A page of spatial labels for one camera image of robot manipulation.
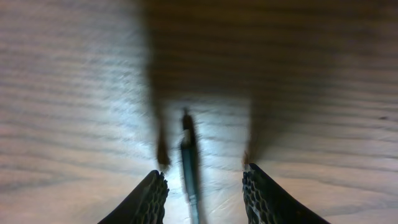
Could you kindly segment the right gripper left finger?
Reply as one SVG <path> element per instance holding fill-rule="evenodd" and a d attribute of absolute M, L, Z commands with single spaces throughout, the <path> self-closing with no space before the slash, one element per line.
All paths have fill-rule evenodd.
<path fill-rule="evenodd" d="M 152 170 L 98 224 L 163 224 L 168 194 L 164 173 Z"/>

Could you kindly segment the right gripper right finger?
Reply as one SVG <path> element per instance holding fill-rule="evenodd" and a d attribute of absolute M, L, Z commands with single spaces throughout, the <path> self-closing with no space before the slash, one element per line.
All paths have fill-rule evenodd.
<path fill-rule="evenodd" d="M 291 196 L 255 163 L 244 166 L 242 182 L 249 224 L 329 224 Z"/>

